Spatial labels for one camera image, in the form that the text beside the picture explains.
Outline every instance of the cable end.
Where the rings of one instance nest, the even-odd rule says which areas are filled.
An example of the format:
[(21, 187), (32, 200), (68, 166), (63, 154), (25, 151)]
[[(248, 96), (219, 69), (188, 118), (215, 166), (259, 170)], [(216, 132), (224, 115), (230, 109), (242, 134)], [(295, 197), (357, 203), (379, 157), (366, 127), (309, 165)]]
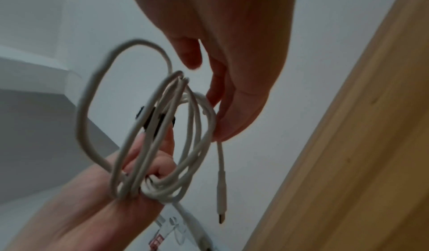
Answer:
[(225, 214), (219, 214), (219, 224), (223, 224), (225, 221)]

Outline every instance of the white cable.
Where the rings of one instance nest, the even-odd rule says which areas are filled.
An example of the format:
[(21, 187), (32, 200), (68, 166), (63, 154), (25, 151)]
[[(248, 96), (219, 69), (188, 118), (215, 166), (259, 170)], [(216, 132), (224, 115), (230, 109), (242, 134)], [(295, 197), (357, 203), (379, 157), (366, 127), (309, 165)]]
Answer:
[[(111, 165), (104, 157), (98, 154), (89, 140), (87, 130), (88, 110), (95, 96), (97, 88), (101, 83), (101, 80), (112, 66), (115, 59), (123, 51), (136, 45), (148, 46), (158, 51), (167, 63), (168, 76), (161, 82), (161, 84), (145, 104), (143, 111), (136, 119), (122, 147), (120, 148), (119, 154), (114, 164)], [(186, 194), (194, 173), (198, 170), (201, 163), (203, 162), (209, 150), (213, 131), (216, 127), (215, 111), (203, 94), (192, 92), (188, 86), (188, 82), (189, 80), (184, 77), (183, 72), (172, 71), (171, 60), (161, 47), (143, 39), (127, 41), (113, 49), (107, 55), (101, 67), (90, 77), (82, 97), (77, 105), (76, 115), (76, 138), (78, 143), (86, 155), (93, 162), (100, 165), (103, 169), (111, 174), (110, 192), (114, 197), (118, 199), (123, 199), (127, 195), (135, 197), (138, 195), (141, 188), (142, 192), (151, 199), (158, 200), (163, 204), (173, 203), (185, 221), (189, 220), (190, 213), (186, 212), (178, 202)], [(147, 176), (148, 169), (156, 156), (160, 144), (164, 140), (167, 128), (174, 117), (177, 107), (183, 103), (189, 103), (188, 127), (185, 146), (183, 148), (178, 165), (170, 175), (163, 179), (158, 179), (154, 175)], [(144, 139), (140, 154), (135, 160), (134, 169), (129, 175), (126, 175), (122, 171), (124, 159), (126, 158), (136, 135), (141, 130), (143, 124), (148, 120), (154, 107), (155, 111), (146, 129), (146, 137)], [(203, 136), (201, 134), (202, 128), (199, 107), (202, 108), (203, 114), (207, 117), (208, 121), (207, 131)], [(162, 113), (166, 113), (166, 116), (161, 124), (158, 134), (154, 138), (154, 133), (160, 120), (159, 115)], [(190, 151), (192, 139), (194, 139), (193, 148)], [(227, 209), (226, 182), (224, 176), (225, 171), (223, 169), (224, 163), (221, 143), (218, 143), (218, 154), (218, 214), (219, 221), (223, 222)], [(180, 175), (185, 169), (187, 169), (187, 171), (183, 175)], [(173, 193), (178, 189), (180, 189), (180, 191), (178, 194), (174, 195)], [(211, 243), (210, 238), (207, 239), (208, 236), (202, 229), (201, 225), (195, 224), (197, 223), (196, 219), (194, 217), (191, 217), (191, 219), (191, 222), (187, 223), (187, 226), (191, 234), (198, 237), (195, 239), (195, 241), (197, 243), (201, 241), (205, 242), (205, 244), (202, 245), (204, 246), (204, 249), (201, 250), (210, 250), (206, 244), (208, 242)]]

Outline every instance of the wood grain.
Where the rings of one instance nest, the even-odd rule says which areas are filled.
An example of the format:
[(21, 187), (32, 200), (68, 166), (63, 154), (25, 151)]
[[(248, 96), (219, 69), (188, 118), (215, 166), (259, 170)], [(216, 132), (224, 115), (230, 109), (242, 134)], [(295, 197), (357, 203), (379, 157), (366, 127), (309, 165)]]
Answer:
[(429, 0), (396, 0), (244, 250), (429, 250)]

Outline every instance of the hand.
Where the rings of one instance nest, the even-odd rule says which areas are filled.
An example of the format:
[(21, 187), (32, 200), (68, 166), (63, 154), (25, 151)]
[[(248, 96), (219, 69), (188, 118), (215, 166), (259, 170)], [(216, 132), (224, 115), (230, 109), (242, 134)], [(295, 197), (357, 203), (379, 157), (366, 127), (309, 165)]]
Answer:
[[(136, 137), (124, 164), (130, 172), (144, 134)], [(174, 139), (168, 131), (149, 170), (162, 178), (171, 173)], [(113, 162), (117, 153), (107, 157)], [(144, 195), (124, 201), (109, 194), (109, 173), (93, 165), (47, 202), (6, 248), (8, 251), (119, 251), (160, 214), (163, 205)]]
[(283, 68), (294, 0), (136, 0), (190, 69), (202, 63), (213, 77), (207, 98), (220, 102), (214, 139), (247, 128), (264, 107)]

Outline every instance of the charging cable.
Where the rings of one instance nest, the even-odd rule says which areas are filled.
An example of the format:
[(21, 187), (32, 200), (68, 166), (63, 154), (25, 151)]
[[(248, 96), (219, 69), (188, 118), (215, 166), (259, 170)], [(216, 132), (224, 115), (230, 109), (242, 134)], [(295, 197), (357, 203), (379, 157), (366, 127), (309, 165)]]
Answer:
[[(95, 150), (89, 140), (87, 126), (88, 111), (101, 80), (115, 59), (122, 52), (136, 45), (147, 46), (158, 51), (167, 63), (168, 76), (161, 82), (145, 104), (120, 148), (114, 164), (111, 165)], [(193, 175), (202, 164), (209, 150), (216, 127), (216, 114), (206, 97), (203, 94), (193, 92), (189, 88), (188, 83), (189, 79), (184, 77), (183, 72), (173, 72), (171, 60), (160, 46), (143, 39), (127, 41), (109, 52), (102, 65), (89, 78), (77, 105), (76, 138), (86, 155), (111, 174), (109, 188), (115, 198), (124, 199), (128, 195), (136, 197), (141, 190), (147, 197), (158, 200), (160, 203), (172, 203), (186, 222), (200, 250), (209, 251), (214, 250), (210, 237), (196, 218), (186, 211), (179, 201), (186, 194)], [(183, 103), (188, 103), (188, 127), (185, 146), (178, 165), (170, 175), (163, 179), (158, 179), (154, 175), (147, 176), (149, 167), (155, 159), (156, 153), (166, 135), (168, 125), (172, 122), (177, 107)], [(203, 115), (207, 117), (208, 121), (207, 131), (204, 135), (202, 135), (200, 108), (202, 108)], [(165, 114), (165, 118), (158, 127), (161, 114)], [(146, 137), (142, 149), (135, 160), (133, 171), (127, 175), (122, 171), (124, 159), (136, 135), (150, 116), (151, 119), (146, 129)], [(219, 214), (219, 223), (222, 223), (225, 220), (227, 210), (227, 191), (223, 150), (220, 142), (217, 143), (217, 148), (219, 155), (217, 211)]]

